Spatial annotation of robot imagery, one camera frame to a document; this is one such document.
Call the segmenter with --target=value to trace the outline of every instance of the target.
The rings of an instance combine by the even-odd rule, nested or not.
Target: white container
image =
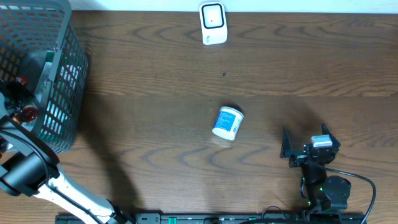
[[[223,106],[218,114],[213,133],[221,138],[233,141],[243,120],[243,114],[228,106]]]

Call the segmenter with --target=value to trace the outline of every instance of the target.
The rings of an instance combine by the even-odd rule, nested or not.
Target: white wall
[[[74,10],[198,11],[203,0],[70,0]],[[229,12],[398,13],[398,0],[221,0]]]

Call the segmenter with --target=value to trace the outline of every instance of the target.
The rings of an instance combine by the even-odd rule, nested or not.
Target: green object
[[[169,218],[169,224],[176,224],[177,223],[177,218]]]

